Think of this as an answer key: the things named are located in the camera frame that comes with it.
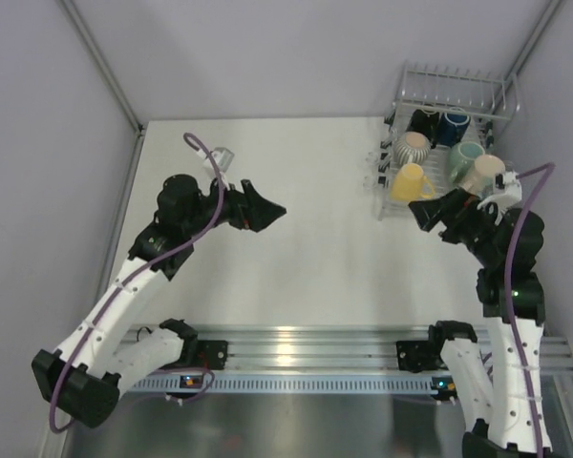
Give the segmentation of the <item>grey striped mug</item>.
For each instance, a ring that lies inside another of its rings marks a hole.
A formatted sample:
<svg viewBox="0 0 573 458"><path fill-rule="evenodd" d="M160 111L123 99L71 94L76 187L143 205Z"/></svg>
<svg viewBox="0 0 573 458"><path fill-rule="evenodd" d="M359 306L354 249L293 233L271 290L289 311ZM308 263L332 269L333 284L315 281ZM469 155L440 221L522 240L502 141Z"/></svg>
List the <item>grey striped mug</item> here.
<svg viewBox="0 0 573 458"><path fill-rule="evenodd" d="M422 164L431 152L431 142L418 132L406 132L393 143L393 159L397 165Z"/></svg>

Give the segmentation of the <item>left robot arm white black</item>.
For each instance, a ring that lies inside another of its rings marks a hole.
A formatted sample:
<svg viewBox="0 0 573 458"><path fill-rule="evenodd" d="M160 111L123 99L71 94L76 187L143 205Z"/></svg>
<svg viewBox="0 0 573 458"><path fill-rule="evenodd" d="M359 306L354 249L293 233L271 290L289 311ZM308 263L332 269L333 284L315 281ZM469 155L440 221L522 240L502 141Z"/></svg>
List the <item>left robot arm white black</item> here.
<svg viewBox="0 0 573 458"><path fill-rule="evenodd" d="M193 254L194 239L227 223L259 233L287 210L263 198L244 179L242 187L212 180L204 194L189 175L166 179L152 222L136 237L117 277L77 329L55 350L41 349L32 373L50 411L62 410L89 428L102 425L122 395L152 372L191 366L199 355L197 331L169 319L132 347L117 347L135 318Z"/></svg>

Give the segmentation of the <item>yellow mug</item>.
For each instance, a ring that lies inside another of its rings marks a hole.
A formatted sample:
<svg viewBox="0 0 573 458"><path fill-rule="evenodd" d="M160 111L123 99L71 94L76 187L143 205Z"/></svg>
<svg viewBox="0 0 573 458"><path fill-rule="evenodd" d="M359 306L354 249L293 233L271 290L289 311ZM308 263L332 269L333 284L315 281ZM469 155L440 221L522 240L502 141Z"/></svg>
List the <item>yellow mug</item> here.
<svg viewBox="0 0 573 458"><path fill-rule="evenodd" d="M412 202L435 197L435 187L416 163L403 165L397 172L390 190L390 197L400 202Z"/></svg>

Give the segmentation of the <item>dark blue mug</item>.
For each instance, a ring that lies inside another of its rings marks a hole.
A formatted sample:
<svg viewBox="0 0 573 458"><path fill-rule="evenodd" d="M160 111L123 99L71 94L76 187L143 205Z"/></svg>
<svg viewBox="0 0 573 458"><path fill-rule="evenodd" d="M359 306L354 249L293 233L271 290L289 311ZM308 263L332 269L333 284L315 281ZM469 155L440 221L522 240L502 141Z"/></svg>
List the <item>dark blue mug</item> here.
<svg viewBox="0 0 573 458"><path fill-rule="evenodd" d="M464 113L442 113L437 125L436 144L453 147L464 137L471 117Z"/></svg>

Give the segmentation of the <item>black mug cream inside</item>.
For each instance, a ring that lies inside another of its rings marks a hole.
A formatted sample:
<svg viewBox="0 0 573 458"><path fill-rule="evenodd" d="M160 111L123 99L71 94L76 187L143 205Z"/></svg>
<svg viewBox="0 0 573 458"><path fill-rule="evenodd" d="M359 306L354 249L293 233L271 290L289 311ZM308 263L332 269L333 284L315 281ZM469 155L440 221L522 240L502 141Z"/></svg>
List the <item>black mug cream inside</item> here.
<svg viewBox="0 0 573 458"><path fill-rule="evenodd" d="M412 114L407 132L416 132L424 135L431 144L435 143L436 128L439 121L439 113L436 111L416 109Z"/></svg>

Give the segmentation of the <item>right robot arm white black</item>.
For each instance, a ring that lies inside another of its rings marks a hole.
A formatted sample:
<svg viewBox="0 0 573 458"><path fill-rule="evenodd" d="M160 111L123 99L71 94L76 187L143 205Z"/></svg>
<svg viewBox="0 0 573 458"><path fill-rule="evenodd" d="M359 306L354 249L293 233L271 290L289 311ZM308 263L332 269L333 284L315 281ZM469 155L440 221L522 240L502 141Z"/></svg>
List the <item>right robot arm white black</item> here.
<svg viewBox="0 0 573 458"><path fill-rule="evenodd" d="M418 227L462 244L480 263L477 297L491 343L490 368L468 323L429 329L428 359L448 368L465 420L465 457L552 457L541 396L544 291L533 268L544 222L528 207L501 212L496 203L455 189L408 205Z"/></svg>

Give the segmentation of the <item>teal green mug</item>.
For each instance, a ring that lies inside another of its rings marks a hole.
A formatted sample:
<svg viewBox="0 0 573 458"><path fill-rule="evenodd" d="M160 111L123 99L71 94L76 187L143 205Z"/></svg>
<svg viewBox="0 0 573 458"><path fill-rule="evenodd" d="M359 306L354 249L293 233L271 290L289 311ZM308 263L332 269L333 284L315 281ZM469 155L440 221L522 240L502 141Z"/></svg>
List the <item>teal green mug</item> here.
<svg viewBox="0 0 573 458"><path fill-rule="evenodd" d="M485 154L485 149L474 141L461 141L448 153L445 165L446 178L450 184L458 184L467 174L475 160Z"/></svg>

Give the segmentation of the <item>tall beige floral cup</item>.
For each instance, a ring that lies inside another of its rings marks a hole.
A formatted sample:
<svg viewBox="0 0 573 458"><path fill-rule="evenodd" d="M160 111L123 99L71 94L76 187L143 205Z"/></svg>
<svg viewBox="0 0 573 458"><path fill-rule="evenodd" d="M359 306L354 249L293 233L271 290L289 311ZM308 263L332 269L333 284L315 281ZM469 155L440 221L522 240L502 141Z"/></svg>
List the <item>tall beige floral cup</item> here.
<svg viewBox="0 0 573 458"><path fill-rule="evenodd" d="M504 162L493 155L481 155L465 174L459 187L472 195L481 196L493 185L495 176L505 172Z"/></svg>

